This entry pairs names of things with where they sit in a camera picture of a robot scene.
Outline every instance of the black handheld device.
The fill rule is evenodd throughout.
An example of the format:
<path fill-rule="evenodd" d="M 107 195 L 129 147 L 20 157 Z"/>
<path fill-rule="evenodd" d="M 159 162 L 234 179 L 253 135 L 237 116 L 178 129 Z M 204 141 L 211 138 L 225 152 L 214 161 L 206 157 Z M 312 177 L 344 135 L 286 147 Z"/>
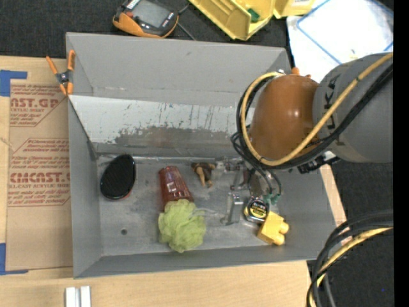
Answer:
<path fill-rule="evenodd" d="M 152 0 L 125 0 L 112 22 L 131 35 L 165 38 L 177 25 L 178 12 Z"/>

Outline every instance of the green sponge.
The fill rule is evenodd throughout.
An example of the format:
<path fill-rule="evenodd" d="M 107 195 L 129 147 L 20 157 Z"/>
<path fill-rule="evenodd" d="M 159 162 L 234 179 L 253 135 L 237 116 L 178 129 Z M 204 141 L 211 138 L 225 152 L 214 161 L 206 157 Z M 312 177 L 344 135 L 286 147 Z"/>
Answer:
<path fill-rule="evenodd" d="M 196 205 L 180 199 L 166 204 L 158 219 L 161 243 L 168 243 L 173 250 L 182 253 L 200 246 L 206 233 L 203 216 L 195 216 Z"/>

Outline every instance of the red bottle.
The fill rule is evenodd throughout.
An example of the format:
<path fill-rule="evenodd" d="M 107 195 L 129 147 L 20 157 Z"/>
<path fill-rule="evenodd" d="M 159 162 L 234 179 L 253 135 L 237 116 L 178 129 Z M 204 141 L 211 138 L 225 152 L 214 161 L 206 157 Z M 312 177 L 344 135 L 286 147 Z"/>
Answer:
<path fill-rule="evenodd" d="M 160 191 L 162 194 L 162 209 L 169 201 L 187 199 L 194 202 L 179 169 L 176 166 L 166 166 L 159 171 Z"/>

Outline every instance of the gray bin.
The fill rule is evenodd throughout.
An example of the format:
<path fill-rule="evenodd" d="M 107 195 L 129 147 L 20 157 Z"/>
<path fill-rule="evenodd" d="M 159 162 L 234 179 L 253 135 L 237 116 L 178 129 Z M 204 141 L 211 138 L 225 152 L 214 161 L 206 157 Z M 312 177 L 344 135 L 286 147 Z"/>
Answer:
<path fill-rule="evenodd" d="M 66 48 L 77 55 L 68 106 L 75 278 L 317 257 L 335 228 L 320 172 L 277 173 L 277 208 L 290 228 L 284 245 L 270 246 L 256 224 L 220 221 L 234 172 L 221 171 L 208 189 L 190 169 L 238 158 L 229 140 L 237 103 L 258 76 L 290 72 L 284 49 L 82 33 L 67 33 Z M 100 176 L 123 153 L 134 156 L 137 180 L 127 199 L 109 201 Z M 211 211 L 203 245 L 182 254 L 158 242 L 158 171 L 170 164 Z"/>

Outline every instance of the blue tape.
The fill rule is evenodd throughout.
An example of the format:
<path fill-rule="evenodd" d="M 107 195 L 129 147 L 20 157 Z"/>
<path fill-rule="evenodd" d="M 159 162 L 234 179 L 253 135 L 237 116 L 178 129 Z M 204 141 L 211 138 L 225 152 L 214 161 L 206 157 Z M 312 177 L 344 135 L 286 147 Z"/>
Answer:
<path fill-rule="evenodd" d="M 0 243 L 0 276 L 7 274 L 22 274 L 26 272 L 27 270 L 6 272 L 6 244 Z"/>
<path fill-rule="evenodd" d="M 16 72 L 14 70 L 0 70 L 0 97 L 10 96 L 11 79 L 27 79 L 27 72 Z"/>

